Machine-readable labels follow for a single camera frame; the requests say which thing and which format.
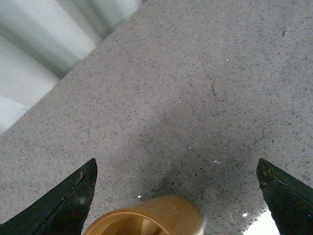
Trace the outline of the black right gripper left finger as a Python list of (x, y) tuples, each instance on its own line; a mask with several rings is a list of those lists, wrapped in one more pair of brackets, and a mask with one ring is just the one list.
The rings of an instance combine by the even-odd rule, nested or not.
[(2, 235), (79, 235), (89, 214), (97, 163), (87, 161), (31, 206), (1, 224)]

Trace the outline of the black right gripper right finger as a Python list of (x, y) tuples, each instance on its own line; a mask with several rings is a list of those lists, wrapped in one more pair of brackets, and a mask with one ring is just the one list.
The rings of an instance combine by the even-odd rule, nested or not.
[(313, 233), (313, 189), (265, 159), (256, 174), (263, 198), (281, 235)]

